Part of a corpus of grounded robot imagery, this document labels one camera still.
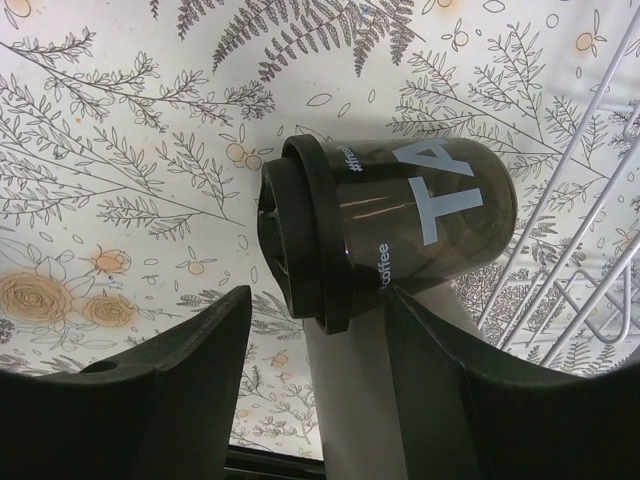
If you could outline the black coffee cup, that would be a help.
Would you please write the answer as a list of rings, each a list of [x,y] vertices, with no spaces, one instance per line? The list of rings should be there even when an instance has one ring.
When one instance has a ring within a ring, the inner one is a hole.
[[[355,288],[422,290],[493,262],[513,237],[513,181],[477,141],[344,141],[322,149]]]

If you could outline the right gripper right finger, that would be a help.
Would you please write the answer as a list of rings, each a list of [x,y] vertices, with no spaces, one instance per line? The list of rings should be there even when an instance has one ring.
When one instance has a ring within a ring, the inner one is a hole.
[[[412,479],[635,479],[639,368],[592,378],[521,360],[400,289],[384,301]]]

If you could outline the black coffee cup lid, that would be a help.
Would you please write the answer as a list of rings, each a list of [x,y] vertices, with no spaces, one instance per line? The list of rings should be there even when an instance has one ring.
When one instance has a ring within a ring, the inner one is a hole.
[[[257,234],[289,313],[328,335],[348,329],[351,267],[328,155],[313,136],[284,142],[261,170]]]

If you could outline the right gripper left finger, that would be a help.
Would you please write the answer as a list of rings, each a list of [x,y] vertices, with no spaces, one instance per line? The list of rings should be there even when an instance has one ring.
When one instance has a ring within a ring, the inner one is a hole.
[[[2,477],[221,478],[250,327],[239,286],[79,372],[3,372]]]

